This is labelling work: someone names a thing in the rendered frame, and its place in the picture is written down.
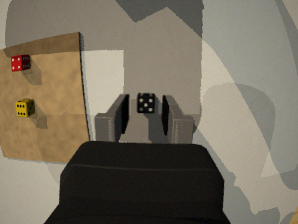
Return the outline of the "yellow die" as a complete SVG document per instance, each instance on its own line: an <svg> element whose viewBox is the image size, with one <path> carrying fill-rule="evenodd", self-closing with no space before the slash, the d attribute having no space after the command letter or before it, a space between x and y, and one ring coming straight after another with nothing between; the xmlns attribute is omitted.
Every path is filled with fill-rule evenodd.
<svg viewBox="0 0 298 224"><path fill-rule="evenodd" d="M22 99L16 102L18 117L29 117L34 114L34 102L31 99Z"/></svg>

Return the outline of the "black die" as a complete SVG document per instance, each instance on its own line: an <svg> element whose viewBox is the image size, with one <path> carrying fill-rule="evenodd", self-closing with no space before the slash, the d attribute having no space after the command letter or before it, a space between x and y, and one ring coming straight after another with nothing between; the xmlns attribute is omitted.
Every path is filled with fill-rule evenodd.
<svg viewBox="0 0 298 224"><path fill-rule="evenodd" d="M155 113L154 93L138 93L137 113Z"/></svg>

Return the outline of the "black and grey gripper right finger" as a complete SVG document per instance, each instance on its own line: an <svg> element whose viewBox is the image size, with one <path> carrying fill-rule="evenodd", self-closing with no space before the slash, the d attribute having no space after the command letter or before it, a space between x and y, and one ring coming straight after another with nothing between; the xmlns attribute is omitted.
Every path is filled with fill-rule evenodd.
<svg viewBox="0 0 298 224"><path fill-rule="evenodd" d="M172 95L163 95L162 124L169 144L192 144L194 119L182 114Z"/></svg>

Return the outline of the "tan mat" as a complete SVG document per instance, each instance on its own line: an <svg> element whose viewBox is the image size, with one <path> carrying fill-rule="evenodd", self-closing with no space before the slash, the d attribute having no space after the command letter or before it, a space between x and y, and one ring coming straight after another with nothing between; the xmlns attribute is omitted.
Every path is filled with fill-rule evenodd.
<svg viewBox="0 0 298 224"><path fill-rule="evenodd" d="M30 69L12 72L11 57L29 55ZM16 102L31 99L34 114L18 117ZM0 147L4 157L68 163L90 141L80 32L0 50Z"/></svg>

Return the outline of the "red die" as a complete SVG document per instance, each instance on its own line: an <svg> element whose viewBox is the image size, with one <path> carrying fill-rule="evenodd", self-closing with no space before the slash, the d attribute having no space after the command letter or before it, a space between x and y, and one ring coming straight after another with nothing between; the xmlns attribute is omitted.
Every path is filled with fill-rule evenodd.
<svg viewBox="0 0 298 224"><path fill-rule="evenodd" d="M12 56L11 68L12 72L30 69L29 55Z"/></svg>

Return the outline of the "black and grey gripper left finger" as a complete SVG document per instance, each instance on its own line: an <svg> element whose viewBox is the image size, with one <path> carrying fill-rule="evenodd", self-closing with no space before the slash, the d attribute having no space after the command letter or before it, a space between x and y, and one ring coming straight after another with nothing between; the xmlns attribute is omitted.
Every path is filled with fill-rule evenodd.
<svg viewBox="0 0 298 224"><path fill-rule="evenodd" d="M94 117L95 140L119 142L129 121L129 94L120 94L106 113Z"/></svg>

